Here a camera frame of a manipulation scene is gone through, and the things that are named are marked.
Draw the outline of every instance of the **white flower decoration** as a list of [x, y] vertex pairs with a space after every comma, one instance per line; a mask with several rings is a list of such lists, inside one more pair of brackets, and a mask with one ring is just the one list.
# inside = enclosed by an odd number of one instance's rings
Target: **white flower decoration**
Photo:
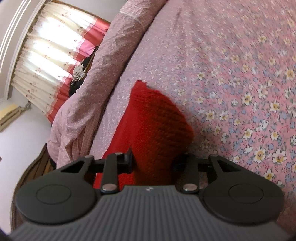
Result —
[[220, 114], [219, 120], [221, 121], [225, 121], [228, 118], [228, 111], [222, 111], [222, 113]]
[[244, 149], [244, 154], [248, 154], [248, 153], [250, 153], [252, 150], [253, 150], [253, 147], [251, 147], [251, 146], [247, 146], [247, 147]]
[[293, 102], [293, 104], [288, 107], [288, 113], [292, 115], [293, 118], [296, 118], [296, 102]]
[[211, 122], [214, 118], [215, 118], [215, 112], [214, 111], [209, 111], [209, 112], [206, 112], [206, 120]]
[[233, 99], [233, 100], [231, 101], [231, 104], [232, 104], [233, 106], [236, 106], [238, 103], [239, 103], [239, 102], [238, 102], [236, 99]]
[[277, 149], [276, 152], [272, 154], [273, 163], [282, 164], [282, 162], [284, 162], [285, 160], [287, 160], [285, 151], [281, 152], [280, 149]]
[[252, 101], [252, 96], [251, 96], [251, 93], [248, 92], [244, 95], [244, 97], [242, 97], [242, 103], [245, 104], [245, 105], [249, 105], [250, 102]]
[[250, 138], [252, 137], [252, 133], [253, 133], [253, 131], [252, 131], [250, 128], [246, 129], [246, 130], [244, 131], [243, 138], [244, 138], [245, 140], [250, 139]]
[[196, 100], [196, 103], [201, 104], [201, 103], [203, 103], [203, 101], [204, 101], [204, 97], [200, 96], [200, 97], [198, 97], [198, 98], [195, 99], [195, 100]]
[[214, 136], [217, 136], [217, 135], [219, 135], [219, 133], [220, 133], [220, 130], [221, 130], [221, 128], [220, 128], [220, 126], [218, 126], [218, 125], [216, 125], [216, 128], [215, 128], [215, 130], [214, 130]]
[[268, 170], [266, 171], [266, 173], [264, 173], [263, 176], [264, 176], [267, 180], [272, 181], [272, 179], [273, 179], [273, 177], [274, 177], [274, 173], [273, 173], [270, 169], [268, 169]]
[[264, 148], [258, 147], [257, 150], [254, 151], [254, 162], [257, 162], [260, 164], [265, 159], [265, 152], [266, 150]]
[[223, 132], [221, 142], [225, 144], [227, 142], [227, 138], [228, 138], [228, 135], [226, 135], [226, 132]]
[[270, 111], [276, 113], [277, 111], [279, 111], [279, 103], [275, 100], [274, 102], [269, 104], [270, 106]]

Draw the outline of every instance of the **white flower print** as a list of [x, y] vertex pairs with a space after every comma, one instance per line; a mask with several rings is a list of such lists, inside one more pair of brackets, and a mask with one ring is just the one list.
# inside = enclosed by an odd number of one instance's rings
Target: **white flower print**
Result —
[[231, 101], [231, 104], [232, 104], [233, 106], [236, 106], [238, 103], [239, 103], [239, 102], [238, 102], [236, 99], [233, 99], [233, 100]]
[[272, 154], [273, 163], [282, 164], [282, 162], [284, 162], [285, 160], [287, 160], [287, 157], [284, 150], [281, 152], [281, 150], [278, 148], [276, 152]]
[[258, 127], [256, 128], [256, 131], [264, 131], [264, 130], [266, 130], [268, 124], [269, 124], [269, 121], [262, 120], [259, 123]]
[[217, 94], [217, 92], [212, 91], [212, 92], [209, 94], [208, 98], [209, 98], [209, 99], [213, 99], [213, 98], [215, 98], [216, 94]]
[[228, 138], [228, 135], [226, 135], [226, 132], [223, 132], [221, 142], [225, 144], [227, 142], [227, 138]]
[[265, 159], [265, 152], [266, 150], [264, 148], [258, 147], [257, 150], [254, 151], [254, 162], [257, 162], [260, 164]]
[[279, 103], [276, 100], [273, 103], [270, 103], [269, 106], [270, 106], [270, 111], [274, 113], [279, 111]]
[[291, 166], [291, 171], [296, 173], [296, 162]]
[[234, 156], [234, 157], [232, 158], [232, 162], [234, 162], [234, 163], [238, 163], [238, 162], [239, 162], [239, 159], [240, 159], [240, 157], [239, 157], [238, 155], [236, 155], [236, 156]]
[[285, 98], [288, 99], [290, 97], [291, 88], [285, 89]]
[[197, 77], [202, 80], [205, 77], [205, 73], [204, 72], [199, 72], [199, 74], [197, 75]]
[[211, 77], [216, 78], [218, 72], [216, 70], [211, 71]]
[[214, 135], [214, 136], [217, 136], [217, 135], [219, 135], [219, 133], [220, 133], [220, 130], [221, 130], [220, 126], [216, 125], [216, 128], [215, 128], [215, 130], [214, 130], [214, 133], [213, 133], [213, 135]]
[[252, 96], [251, 93], [248, 92], [244, 95], [244, 97], [242, 97], [242, 103], [245, 105], [250, 105], [250, 102], [252, 101]]
[[291, 146], [292, 146], [292, 147], [296, 146], [296, 135], [293, 135], [293, 136], [290, 138], [290, 142], [291, 142]]
[[242, 66], [242, 71], [244, 72], [244, 73], [246, 73], [246, 72], [248, 72], [249, 71], [249, 66], [247, 66], [247, 65], [243, 65]]
[[239, 124], [241, 124], [240, 119], [236, 118], [236, 119], [233, 121], [233, 124], [234, 124], [235, 126], [238, 126]]
[[272, 181], [274, 177], [274, 173], [271, 171], [271, 169], [268, 169], [266, 173], [263, 175], [267, 180]]
[[261, 98], [265, 99], [266, 96], [268, 95], [268, 91], [266, 88], [267, 88], [266, 85], [260, 85], [259, 89], [257, 90], [259, 99]]
[[276, 140], [279, 138], [279, 134], [278, 134], [276, 131], [273, 131], [273, 132], [271, 132], [271, 134], [270, 134], [270, 138], [271, 138], [273, 141], [276, 141]]
[[258, 104], [255, 101], [254, 104], [253, 104], [253, 112], [255, 113], [257, 110], [258, 110]]
[[228, 118], [228, 111], [222, 111], [222, 113], [220, 114], [219, 120], [221, 121], [225, 121]]
[[205, 109], [201, 108], [199, 111], [198, 111], [198, 114], [202, 115], [205, 113]]
[[268, 87], [273, 86], [272, 80], [267, 81], [267, 86], [268, 86]]
[[205, 139], [203, 140], [201, 143], [200, 143], [200, 148], [203, 150], [203, 149], [208, 149], [209, 148], [209, 143], [210, 141], [208, 139]]
[[218, 85], [222, 86], [224, 84], [224, 79], [223, 78], [219, 78], [218, 79]]
[[263, 43], [265, 43], [267, 38], [264, 35], [259, 35], [257, 39], [258, 39], [259, 43], [263, 44]]
[[288, 107], [288, 113], [292, 115], [293, 118], [296, 118], [296, 102], [293, 102], [293, 104]]
[[295, 78], [294, 70], [286, 68], [285, 76], [287, 80], [293, 80]]
[[248, 153], [250, 153], [252, 150], [253, 150], [253, 147], [251, 147], [251, 146], [247, 146], [247, 147], [244, 149], [244, 154], [248, 154]]
[[270, 57], [270, 58], [269, 58], [269, 64], [270, 64], [271, 66], [274, 66], [274, 65], [276, 64], [276, 60], [275, 60], [273, 57]]
[[253, 131], [252, 131], [250, 128], [246, 129], [246, 130], [244, 131], [243, 138], [244, 138], [245, 140], [250, 139], [250, 138], [252, 137], [252, 133], [253, 133]]
[[214, 111], [209, 111], [209, 112], [206, 112], [206, 120], [211, 122], [214, 118], [215, 118], [215, 112]]
[[182, 96], [185, 93], [184, 89], [178, 90], [178, 96]]
[[196, 103], [201, 104], [204, 101], [204, 97], [200, 96], [196, 100]]
[[230, 85], [230, 86], [233, 86], [233, 87], [236, 87], [236, 86], [241, 85], [240, 78], [233, 78], [233, 79], [229, 82], [229, 85]]
[[231, 61], [233, 63], [237, 63], [239, 61], [239, 56], [238, 55], [232, 55], [232, 57], [230, 57]]

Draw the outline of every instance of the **curtain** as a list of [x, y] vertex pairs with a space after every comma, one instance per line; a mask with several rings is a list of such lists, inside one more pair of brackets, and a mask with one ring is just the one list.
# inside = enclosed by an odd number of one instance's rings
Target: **curtain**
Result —
[[75, 66], [100, 45], [109, 23], [72, 7], [49, 2], [27, 33], [12, 86], [52, 123], [69, 98]]

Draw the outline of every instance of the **red cloth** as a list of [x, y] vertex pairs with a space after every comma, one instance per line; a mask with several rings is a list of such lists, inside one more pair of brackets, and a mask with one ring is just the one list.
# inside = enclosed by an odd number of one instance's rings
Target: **red cloth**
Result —
[[[136, 160], [133, 174], [119, 176], [124, 185], [172, 184], [171, 163], [186, 152], [193, 140], [193, 130], [171, 100], [146, 83], [137, 81], [131, 90], [126, 111], [103, 158], [131, 147]], [[100, 187], [98, 173], [94, 187]]]

